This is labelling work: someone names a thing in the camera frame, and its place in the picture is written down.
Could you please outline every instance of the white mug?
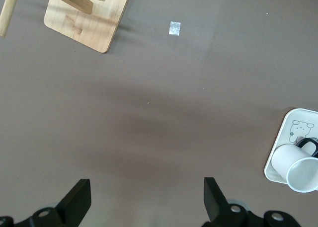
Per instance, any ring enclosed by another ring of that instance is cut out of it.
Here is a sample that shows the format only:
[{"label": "white mug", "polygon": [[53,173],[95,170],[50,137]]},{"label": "white mug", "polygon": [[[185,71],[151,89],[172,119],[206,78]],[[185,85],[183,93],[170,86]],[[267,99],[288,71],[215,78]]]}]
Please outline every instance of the white mug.
[{"label": "white mug", "polygon": [[[308,142],[316,146],[313,155],[301,149]],[[314,140],[305,138],[297,145],[279,146],[271,163],[294,191],[305,193],[318,189],[318,143]]]}]

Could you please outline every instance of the cartoon dog drawing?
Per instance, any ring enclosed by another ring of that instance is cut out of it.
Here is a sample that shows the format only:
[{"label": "cartoon dog drawing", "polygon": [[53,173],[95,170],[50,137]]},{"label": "cartoon dog drawing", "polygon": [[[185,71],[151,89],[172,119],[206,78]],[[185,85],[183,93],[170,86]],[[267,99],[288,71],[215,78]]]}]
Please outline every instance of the cartoon dog drawing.
[{"label": "cartoon dog drawing", "polygon": [[301,139],[306,138],[306,136],[310,133],[310,130],[313,127],[314,124],[294,120],[293,125],[290,128],[289,141],[291,143],[298,143]]}]

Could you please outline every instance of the white tray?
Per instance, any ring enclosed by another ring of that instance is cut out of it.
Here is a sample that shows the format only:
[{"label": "white tray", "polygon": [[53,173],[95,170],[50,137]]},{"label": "white tray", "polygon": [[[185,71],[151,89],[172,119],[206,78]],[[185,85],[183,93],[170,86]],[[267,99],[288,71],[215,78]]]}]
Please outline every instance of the white tray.
[{"label": "white tray", "polygon": [[[307,109],[293,109],[289,111],[280,127],[272,151],[265,166],[265,176],[270,181],[287,184],[271,164],[275,149],[283,144],[296,144],[303,138],[318,141],[318,112]],[[312,154],[316,147],[312,143],[305,144],[302,148]]]}]

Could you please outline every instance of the wooden stand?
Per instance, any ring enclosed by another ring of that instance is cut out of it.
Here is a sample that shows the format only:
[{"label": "wooden stand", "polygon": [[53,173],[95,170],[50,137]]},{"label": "wooden stand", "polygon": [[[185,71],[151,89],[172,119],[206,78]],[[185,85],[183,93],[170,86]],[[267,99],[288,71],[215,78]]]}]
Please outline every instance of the wooden stand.
[{"label": "wooden stand", "polygon": [[5,37],[17,0],[5,0],[0,14],[0,36]]},{"label": "wooden stand", "polygon": [[105,53],[109,50],[127,1],[94,1],[89,14],[62,0],[49,0],[44,23],[65,36]]}]

